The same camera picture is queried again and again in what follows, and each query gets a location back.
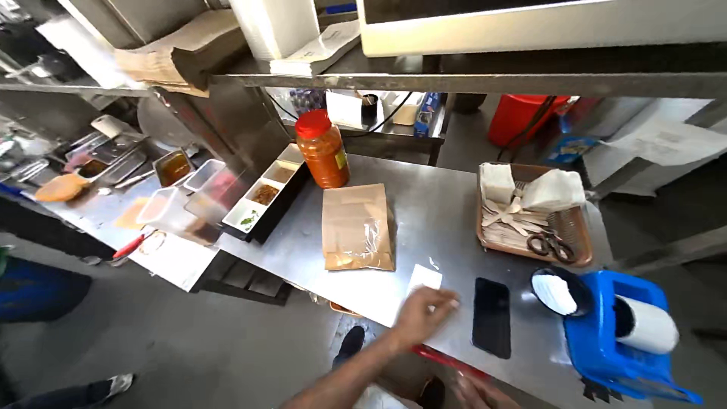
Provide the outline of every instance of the orange sauce jar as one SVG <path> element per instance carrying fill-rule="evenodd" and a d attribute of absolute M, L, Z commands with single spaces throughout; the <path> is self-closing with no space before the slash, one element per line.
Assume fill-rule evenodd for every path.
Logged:
<path fill-rule="evenodd" d="M 350 171 L 338 127 L 325 109 L 315 109 L 295 122 L 296 143 L 318 186 L 339 188 L 348 182 Z"/>

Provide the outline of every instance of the scissors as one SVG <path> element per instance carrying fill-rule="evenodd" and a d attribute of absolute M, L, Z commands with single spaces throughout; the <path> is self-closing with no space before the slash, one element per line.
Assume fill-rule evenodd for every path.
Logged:
<path fill-rule="evenodd" d="M 543 230 L 528 237 L 528 249 L 537 255 L 553 254 L 561 263 L 572 264 L 576 255 L 566 242 L 553 230 Z"/>

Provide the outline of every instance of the black shoe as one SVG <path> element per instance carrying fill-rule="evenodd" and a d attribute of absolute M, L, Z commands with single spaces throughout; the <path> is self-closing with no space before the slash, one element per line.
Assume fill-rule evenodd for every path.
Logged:
<path fill-rule="evenodd" d="M 444 406 L 444 382 L 441 379 L 431 378 L 417 399 L 417 404 L 423 409 L 441 409 Z"/>
<path fill-rule="evenodd" d="M 364 346 L 364 335 L 364 329 L 360 325 L 356 325 L 351 328 L 351 330 L 348 331 L 348 334 L 343 337 L 343 342 L 341 343 L 341 349 L 338 350 L 338 355 L 350 357 L 356 352 L 359 352 L 361 347 Z"/>

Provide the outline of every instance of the white sneaker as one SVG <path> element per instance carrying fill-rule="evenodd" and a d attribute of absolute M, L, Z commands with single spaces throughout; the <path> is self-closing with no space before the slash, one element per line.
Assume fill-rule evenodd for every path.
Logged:
<path fill-rule="evenodd" d="M 113 378 L 109 378 L 109 381 L 111 381 L 111 388 L 108 390 L 108 396 L 112 397 L 115 394 L 120 394 L 122 392 L 126 392 L 132 385 L 132 382 L 134 381 L 134 374 L 133 373 L 125 373 L 123 375 L 117 375 Z"/>

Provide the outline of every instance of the red bucket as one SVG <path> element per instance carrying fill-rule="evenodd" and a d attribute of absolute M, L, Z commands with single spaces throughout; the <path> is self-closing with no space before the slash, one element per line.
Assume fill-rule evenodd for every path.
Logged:
<path fill-rule="evenodd" d="M 495 116 L 492 118 L 487 138 L 497 146 L 506 146 L 515 136 L 523 132 L 535 115 L 547 95 L 511 95 L 503 94 L 500 98 Z M 535 132 L 550 118 L 553 113 L 563 106 L 570 97 L 557 97 L 542 119 L 533 126 L 525 137 L 521 137 L 510 146 L 517 146 L 530 140 Z"/>

